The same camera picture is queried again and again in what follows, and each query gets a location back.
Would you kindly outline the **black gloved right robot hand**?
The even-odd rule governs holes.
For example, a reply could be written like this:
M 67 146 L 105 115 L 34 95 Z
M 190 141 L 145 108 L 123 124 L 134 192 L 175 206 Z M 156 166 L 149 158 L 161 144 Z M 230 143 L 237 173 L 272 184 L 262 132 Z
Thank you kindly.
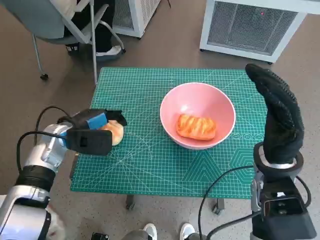
M 266 107 L 263 150 L 270 164 L 290 164 L 303 146 L 305 128 L 290 86 L 267 68 L 249 63 L 245 72 L 263 96 Z

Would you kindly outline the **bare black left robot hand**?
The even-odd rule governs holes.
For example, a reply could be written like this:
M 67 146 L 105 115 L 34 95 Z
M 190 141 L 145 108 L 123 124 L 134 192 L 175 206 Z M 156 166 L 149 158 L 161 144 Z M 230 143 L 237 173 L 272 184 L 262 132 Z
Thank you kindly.
M 127 125 L 121 110 L 107 110 L 104 108 L 90 108 L 76 113 L 70 118 L 72 125 L 77 129 L 97 130 L 111 120 L 117 121 L 123 127 Z

